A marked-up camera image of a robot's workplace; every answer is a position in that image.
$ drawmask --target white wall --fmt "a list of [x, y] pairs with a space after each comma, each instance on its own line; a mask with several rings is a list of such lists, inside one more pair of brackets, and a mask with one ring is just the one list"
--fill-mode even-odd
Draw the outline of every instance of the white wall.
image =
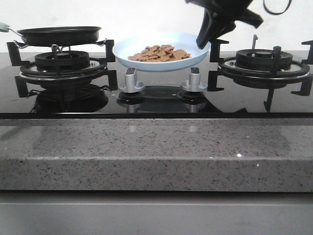
[[[267, 0], [272, 10], [282, 10], [288, 0]], [[120, 41], [140, 31], [185, 31], [198, 34], [203, 8], [184, 0], [0, 0], [0, 22], [13, 29], [52, 26], [100, 26], [100, 39]], [[253, 34], [259, 36], [258, 48], [280, 45], [283, 50], [306, 50], [302, 41], [313, 40], [313, 1], [293, 0], [285, 14], [272, 16], [265, 12], [262, 0], [254, 0], [250, 10], [260, 14], [264, 23], [254, 29], [237, 22], [235, 31], [221, 38], [230, 44], [222, 50], [250, 48]], [[7, 52], [6, 42], [20, 38], [0, 33], [0, 52]], [[98, 46], [76, 47], [87, 51]], [[28, 47], [23, 51], [45, 51]]]

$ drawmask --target stove knob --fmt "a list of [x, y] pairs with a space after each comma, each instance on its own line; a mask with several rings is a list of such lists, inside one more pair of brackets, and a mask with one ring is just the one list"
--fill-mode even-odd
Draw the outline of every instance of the stove knob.
[[207, 84], [201, 83], [199, 68], [190, 68], [189, 80], [182, 82], [180, 87], [189, 92], [202, 92], [207, 89]]
[[145, 88], [142, 82], [137, 81], [137, 70], [134, 68], [127, 69], [125, 73], [125, 83], [119, 86], [120, 91], [125, 93], [135, 93]]

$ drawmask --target black glass cooktop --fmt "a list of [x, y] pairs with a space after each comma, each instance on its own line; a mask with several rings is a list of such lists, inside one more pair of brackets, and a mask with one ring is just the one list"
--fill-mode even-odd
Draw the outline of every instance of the black glass cooktop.
[[[308, 56], [305, 51], [293, 51], [294, 60]], [[22, 53], [22, 59], [33, 61], [35, 53]], [[234, 56], [235, 52], [221, 54]], [[91, 54], [104, 57], [103, 54]], [[27, 83], [29, 97], [20, 97], [15, 78], [20, 68], [10, 64], [8, 53], [0, 53], [0, 118], [253, 118], [253, 117], [313, 117], [312, 83], [279, 83], [269, 86], [264, 81], [245, 83], [219, 75], [217, 83], [209, 81], [203, 92], [184, 91], [180, 85], [189, 79], [190, 68], [170, 72], [137, 71], [137, 79], [145, 89], [134, 94], [120, 90], [107, 91], [109, 79], [103, 75], [82, 89], [60, 98], [53, 89]], [[217, 63], [205, 58], [199, 68], [201, 82], [208, 83], [217, 70]], [[126, 67], [108, 63], [116, 71], [117, 84], [125, 82]]]

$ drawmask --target black cable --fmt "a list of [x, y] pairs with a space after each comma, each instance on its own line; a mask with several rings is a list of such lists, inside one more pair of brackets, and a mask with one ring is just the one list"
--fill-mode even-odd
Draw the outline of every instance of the black cable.
[[263, 7], [264, 7], [265, 11], [266, 11], [267, 13], [270, 13], [271, 15], [281, 15], [281, 14], [285, 13], [285, 12], [289, 9], [289, 7], [290, 7], [290, 5], [291, 5], [291, 2], [292, 2], [292, 0], [289, 0], [286, 9], [285, 9], [283, 12], [272, 12], [272, 11], [269, 10], [268, 7], [265, 5], [265, 0], [263, 0]]

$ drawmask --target pan handle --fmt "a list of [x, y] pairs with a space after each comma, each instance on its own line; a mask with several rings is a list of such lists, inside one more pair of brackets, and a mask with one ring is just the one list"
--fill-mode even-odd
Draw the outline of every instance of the pan handle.
[[23, 41], [24, 41], [24, 36], [23, 35], [19, 34], [18, 32], [14, 31], [13, 29], [11, 29], [10, 26], [7, 25], [6, 23], [0, 22], [0, 32], [8, 33], [9, 30], [11, 30], [13, 33], [19, 35], [23, 39]]

